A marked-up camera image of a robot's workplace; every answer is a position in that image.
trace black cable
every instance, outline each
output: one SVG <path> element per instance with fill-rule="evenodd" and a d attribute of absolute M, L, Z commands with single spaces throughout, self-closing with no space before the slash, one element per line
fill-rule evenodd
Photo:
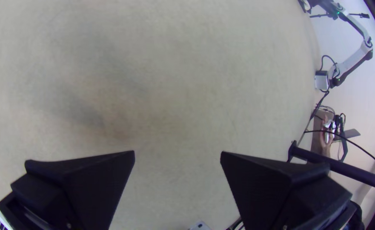
<path fill-rule="evenodd" d="M 312 118 L 315 117 L 316 112 L 318 112 L 318 109 L 319 109 L 319 107 L 320 107 L 321 104 L 322 104 L 322 101 L 325 99 L 325 97 L 326 97 L 328 94 L 329 94 L 329 90 L 325 92 L 325 95 L 323 95 L 323 97 L 319 100 L 318 104 L 316 104 L 316 107 L 315 107 L 314 111 L 312 112 L 311 117 L 309 118 L 309 120 L 312 120 Z"/>
<path fill-rule="evenodd" d="M 344 119 L 344 126 L 345 126 L 345 123 L 346 123 L 346 115 L 344 114 L 344 113 L 341 113 L 339 116 L 344 116 L 345 117 L 345 119 Z"/>
<path fill-rule="evenodd" d="M 323 121 L 323 119 L 322 119 L 320 116 L 315 115 L 315 117 L 316 117 L 316 118 L 319 118 L 319 120 Z"/>
<path fill-rule="evenodd" d="M 333 62 L 334 65 L 336 64 L 336 62 L 335 62 L 330 56 L 328 56 L 328 55 L 323 55 L 323 56 L 321 57 L 321 68 L 319 69 L 319 71 L 321 71 L 322 68 L 323 68 L 323 58 L 325 58 L 325 57 L 329 58 L 329 59 Z"/>
<path fill-rule="evenodd" d="M 360 147 L 359 145 L 355 144 L 353 141 L 350 141 L 346 137 L 343 137 L 343 136 L 341 136 L 339 134 L 336 134 L 334 132 L 329 132 L 329 131 L 326 131 L 326 130 L 312 130 L 312 131 L 305 131 L 304 133 L 309 133 L 309 132 L 327 132 L 327 133 L 331 133 L 331 134 L 333 134 L 335 136 L 338 136 L 338 137 L 340 137 L 340 138 L 348 141 L 349 143 L 353 144 L 354 146 L 358 147 L 360 150 L 364 151 L 367 155 L 369 155 L 371 158 L 373 158 L 373 160 L 375 160 L 375 157 L 372 154 L 370 154 L 368 151 L 364 150 L 362 147 Z"/>

